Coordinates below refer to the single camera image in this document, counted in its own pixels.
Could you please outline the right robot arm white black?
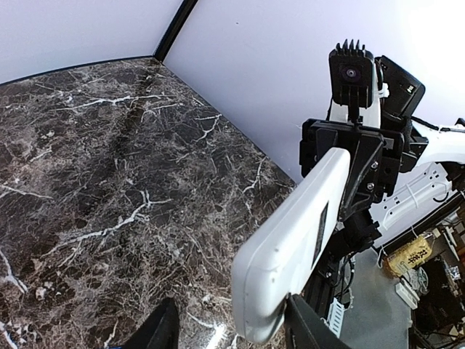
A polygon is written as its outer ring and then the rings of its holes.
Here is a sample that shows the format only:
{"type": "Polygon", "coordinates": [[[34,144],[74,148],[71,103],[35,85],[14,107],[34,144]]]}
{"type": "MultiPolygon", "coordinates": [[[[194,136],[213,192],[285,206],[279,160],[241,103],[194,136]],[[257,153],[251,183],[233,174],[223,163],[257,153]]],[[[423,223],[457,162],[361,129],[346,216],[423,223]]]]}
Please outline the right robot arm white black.
{"type": "Polygon", "coordinates": [[[299,163],[320,197],[310,241],[322,251],[342,223],[336,249],[349,253],[380,236],[369,209],[394,194],[399,174],[435,163],[453,185],[463,181],[464,126],[414,117],[425,86],[386,56],[337,47],[328,61],[331,105],[325,119],[303,123],[299,163]]]}

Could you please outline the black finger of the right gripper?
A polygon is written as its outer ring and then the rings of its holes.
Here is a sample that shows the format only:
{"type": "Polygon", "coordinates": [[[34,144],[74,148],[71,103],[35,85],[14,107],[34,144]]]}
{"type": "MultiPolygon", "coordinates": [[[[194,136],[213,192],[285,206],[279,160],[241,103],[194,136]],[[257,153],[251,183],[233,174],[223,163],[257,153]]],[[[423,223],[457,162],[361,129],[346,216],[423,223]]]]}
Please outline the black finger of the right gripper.
{"type": "Polygon", "coordinates": [[[368,189],[367,185],[376,185],[377,169],[372,170],[371,165],[380,162],[384,139],[380,132],[362,127],[340,125],[339,131],[340,145],[350,154],[349,176],[339,208],[339,220],[345,222],[374,200],[374,189],[368,189]]]}

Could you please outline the white red remote control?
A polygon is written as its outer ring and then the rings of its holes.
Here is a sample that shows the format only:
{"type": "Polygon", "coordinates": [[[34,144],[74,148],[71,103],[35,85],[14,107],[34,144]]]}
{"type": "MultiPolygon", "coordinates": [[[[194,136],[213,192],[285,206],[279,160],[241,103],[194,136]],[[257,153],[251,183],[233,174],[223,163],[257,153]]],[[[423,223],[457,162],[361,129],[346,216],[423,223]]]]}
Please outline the white red remote control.
{"type": "Polygon", "coordinates": [[[281,327],[286,297],[303,290],[336,227],[349,167],[349,151],[327,151],[236,253],[232,314],[242,338],[265,344],[281,327]]]}

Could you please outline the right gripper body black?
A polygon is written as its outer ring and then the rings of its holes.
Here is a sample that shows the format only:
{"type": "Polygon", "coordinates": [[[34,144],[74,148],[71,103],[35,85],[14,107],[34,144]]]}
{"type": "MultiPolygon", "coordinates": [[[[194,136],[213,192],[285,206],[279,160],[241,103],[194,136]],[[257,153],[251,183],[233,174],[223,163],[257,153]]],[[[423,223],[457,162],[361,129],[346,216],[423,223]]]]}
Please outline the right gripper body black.
{"type": "Polygon", "coordinates": [[[350,154],[349,176],[339,209],[344,228],[330,238],[332,251],[363,251],[381,236],[368,209],[391,196],[401,167],[404,138],[400,132],[354,127],[308,119],[302,125],[299,165],[306,177],[330,148],[350,154]]]}

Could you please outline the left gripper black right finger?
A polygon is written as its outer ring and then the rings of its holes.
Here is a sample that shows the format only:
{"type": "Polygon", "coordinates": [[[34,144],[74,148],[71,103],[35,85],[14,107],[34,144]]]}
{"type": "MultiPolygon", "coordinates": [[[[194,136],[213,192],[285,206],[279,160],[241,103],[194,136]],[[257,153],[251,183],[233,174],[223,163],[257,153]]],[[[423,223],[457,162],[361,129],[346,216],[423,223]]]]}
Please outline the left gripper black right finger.
{"type": "Polygon", "coordinates": [[[284,325],[287,348],[350,349],[299,294],[290,294],[286,298],[284,325]]]}

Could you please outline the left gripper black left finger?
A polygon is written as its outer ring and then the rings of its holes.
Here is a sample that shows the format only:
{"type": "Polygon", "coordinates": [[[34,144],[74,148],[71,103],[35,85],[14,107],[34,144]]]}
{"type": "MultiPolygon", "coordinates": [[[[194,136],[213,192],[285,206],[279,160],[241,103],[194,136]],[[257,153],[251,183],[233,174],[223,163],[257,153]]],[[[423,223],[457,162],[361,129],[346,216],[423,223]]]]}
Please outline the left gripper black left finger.
{"type": "Polygon", "coordinates": [[[177,349],[179,332],[179,311],[175,299],[165,297],[125,343],[110,348],[177,349]]]}

